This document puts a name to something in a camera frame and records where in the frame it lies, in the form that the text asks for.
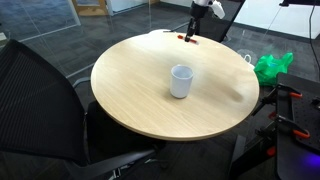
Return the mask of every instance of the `black cable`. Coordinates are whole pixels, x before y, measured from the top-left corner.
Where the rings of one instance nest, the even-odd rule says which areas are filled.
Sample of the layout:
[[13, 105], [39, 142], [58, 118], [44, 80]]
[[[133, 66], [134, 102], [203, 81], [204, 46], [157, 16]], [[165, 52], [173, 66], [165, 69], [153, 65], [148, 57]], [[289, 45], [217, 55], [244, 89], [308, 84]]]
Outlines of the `black cable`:
[[313, 11], [314, 11], [314, 9], [316, 7], [316, 2], [317, 2], [317, 0], [314, 0], [313, 8], [312, 8], [312, 11], [311, 11], [311, 14], [310, 14], [310, 17], [309, 17], [309, 40], [310, 40], [310, 45], [311, 45], [311, 49], [312, 49], [313, 55], [314, 55], [314, 57], [316, 59], [317, 65], [318, 65], [318, 71], [319, 71], [318, 75], [319, 75], [319, 81], [320, 81], [320, 65], [319, 65], [317, 54], [314, 51], [313, 44], [312, 44], [312, 39], [311, 39], [311, 18], [312, 18], [312, 15], [313, 15]]

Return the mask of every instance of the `round wooden table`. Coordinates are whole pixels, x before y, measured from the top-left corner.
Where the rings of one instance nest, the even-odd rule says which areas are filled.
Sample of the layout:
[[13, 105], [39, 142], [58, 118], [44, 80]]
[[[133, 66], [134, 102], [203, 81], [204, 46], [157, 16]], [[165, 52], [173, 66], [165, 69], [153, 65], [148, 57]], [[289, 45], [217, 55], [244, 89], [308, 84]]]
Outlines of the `round wooden table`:
[[[186, 43], [178, 35], [144, 34], [109, 48], [93, 67], [93, 93], [115, 121], [149, 137], [191, 141], [221, 134], [255, 107], [256, 75], [228, 47], [200, 36], [192, 37], [198, 45]], [[177, 64], [194, 72], [184, 99], [170, 94]]]

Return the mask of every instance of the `white mug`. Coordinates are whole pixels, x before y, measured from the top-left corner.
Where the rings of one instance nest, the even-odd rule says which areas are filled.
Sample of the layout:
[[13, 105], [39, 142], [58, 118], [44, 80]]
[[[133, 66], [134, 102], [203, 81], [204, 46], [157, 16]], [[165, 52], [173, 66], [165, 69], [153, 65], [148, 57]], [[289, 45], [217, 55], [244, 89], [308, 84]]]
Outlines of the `white mug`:
[[184, 98], [189, 94], [193, 72], [191, 68], [176, 65], [171, 69], [171, 95], [176, 98]]

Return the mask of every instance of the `black mesh chair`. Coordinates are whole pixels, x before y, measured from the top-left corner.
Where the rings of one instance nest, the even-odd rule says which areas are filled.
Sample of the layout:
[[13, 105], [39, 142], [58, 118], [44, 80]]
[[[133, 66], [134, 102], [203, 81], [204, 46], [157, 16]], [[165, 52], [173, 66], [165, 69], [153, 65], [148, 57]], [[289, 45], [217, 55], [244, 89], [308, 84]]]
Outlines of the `black mesh chair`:
[[10, 40], [0, 52], [0, 150], [64, 159], [74, 178], [90, 179], [150, 158], [158, 142], [118, 125], [97, 102], [86, 114], [69, 81], [25, 45]]
[[223, 19], [213, 18], [213, 12], [209, 11], [203, 19], [201, 19], [199, 35], [222, 42], [225, 40], [227, 32], [237, 17], [245, 0], [220, 0], [225, 12]]

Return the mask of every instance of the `gray carpet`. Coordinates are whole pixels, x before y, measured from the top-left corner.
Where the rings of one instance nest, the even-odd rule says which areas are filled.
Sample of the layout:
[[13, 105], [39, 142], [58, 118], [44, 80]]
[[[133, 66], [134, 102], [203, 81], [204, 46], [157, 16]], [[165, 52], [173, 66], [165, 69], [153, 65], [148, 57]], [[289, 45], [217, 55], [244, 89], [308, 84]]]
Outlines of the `gray carpet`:
[[[0, 0], [0, 3], [5, 3], [4, 5], [8, 7], [7, 9], [10, 7], [13, 10], [21, 8], [19, 5], [16, 6], [13, 1]], [[2, 5], [0, 4], [0, 17], [3, 15]], [[20, 19], [20, 17], [23, 17], [23, 14], [17, 14], [17, 19]], [[30, 39], [24, 41], [24, 43], [67, 76], [94, 63], [102, 52], [121, 40], [147, 33], [154, 29], [175, 29], [189, 21], [189, 12], [188, 8], [156, 4], [151, 6], [151, 9], [148, 6], [144, 6], [113, 17], [80, 17], [80, 20], [82, 23], [80, 27], [73, 27]], [[3, 26], [0, 26], [0, 31], [6, 32], [6, 21], [3, 21], [3, 24]], [[25, 36], [26, 33], [24, 33], [27, 32], [25, 31], [26, 28], [16, 29], [17, 32], [15, 34], [18, 39], [19, 37], [27, 37]], [[177, 31], [186, 32], [186, 27], [178, 28]], [[291, 51], [294, 54], [294, 61], [289, 67], [288, 73], [310, 80], [318, 80], [318, 67], [308, 43], [298, 41], [299, 39], [290, 39], [281, 36], [281, 34], [271, 34], [268, 31], [261, 32], [232, 26], [227, 34], [228, 38], [222, 43], [239, 53], [250, 54], [253, 57], [253, 64], [262, 55], [273, 54], [275, 57], [280, 58], [286, 52]], [[318, 57], [320, 57], [319, 42], [319, 39], [314, 41]], [[90, 76], [90, 73], [91, 68], [88, 68], [70, 77], [69, 80], [73, 83], [79, 77]], [[76, 91], [84, 107], [94, 100], [90, 83], [81, 84]], [[270, 88], [261, 87], [260, 97], [267, 95], [268, 91], [270, 91]], [[266, 117], [273, 108], [273, 106], [265, 107], [255, 117], [247, 118], [229, 132], [214, 138], [188, 143], [170, 142], [158, 154], [159, 159], [168, 160], [167, 169], [162, 169], [158, 163], [145, 164], [126, 179], [225, 179], [236, 135], [240, 134], [247, 137], [248, 140], [252, 139], [255, 136], [255, 129], [266, 126], [269, 123]], [[271, 159], [252, 169], [239, 179], [274, 179], [273, 163], [273, 159]], [[0, 179], [72, 178], [61, 160], [0, 153]]]

